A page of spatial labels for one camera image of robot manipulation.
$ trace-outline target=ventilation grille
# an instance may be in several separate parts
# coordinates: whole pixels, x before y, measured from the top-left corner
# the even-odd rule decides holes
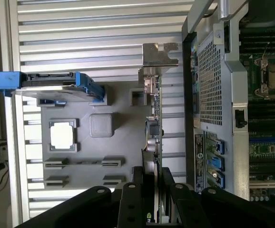
[[[201,121],[222,125],[220,50],[211,41],[198,55]]]

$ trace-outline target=motherboard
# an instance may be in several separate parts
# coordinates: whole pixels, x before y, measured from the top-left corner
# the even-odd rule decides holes
[[[240,30],[248,72],[250,201],[275,205],[275,28]]]

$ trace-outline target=circuit board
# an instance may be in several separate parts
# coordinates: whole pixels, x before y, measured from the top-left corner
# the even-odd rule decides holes
[[[275,28],[243,29],[248,72],[250,200],[275,204]]]

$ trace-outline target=black latch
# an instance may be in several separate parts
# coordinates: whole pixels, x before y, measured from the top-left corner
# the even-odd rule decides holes
[[[243,128],[247,125],[244,119],[244,110],[235,110],[236,128]]]

